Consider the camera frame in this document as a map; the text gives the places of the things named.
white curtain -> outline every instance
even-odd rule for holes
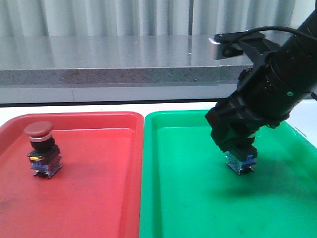
[[[314,0],[0,0],[0,36],[203,35],[298,27]]]

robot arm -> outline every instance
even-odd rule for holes
[[[280,46],[257,31],[295,33]],[[254,63],[239,76],[237,90],[221,99],[206,114],[211,137],[226,153],[227,164],[237,173],[247,173],[256,164],[255,133],[267,125],[275,128],[317,86],[317,10],[293,30],[260,27],[247,32],[215,35],[224,46],[222,55],[245,53]],[[236,43],[239,49],[232,46]]]

green tray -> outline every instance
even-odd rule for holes
[[[317,237],[317,149],[285,122],[263,127],[256,171],[238,176],[206,112],[146,117],[140,237]]]

red tray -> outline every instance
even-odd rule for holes
[[[49,120],[64,167],[32,176],[23,129]],[[0,127],[0,237],[136,238],[143,147],[137,113],[29,114]]]

plastic tray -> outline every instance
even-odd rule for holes
[[[316,237],[317,149],[283,122],[256,137],[256,171],[236,175],[207,111],[145,120],[140,237]]]
[[[23,129],[49,120],[64,167],[32,176]],[[33,114],[0,127],[0,237],[139,235],[143,117],[136,113]]]

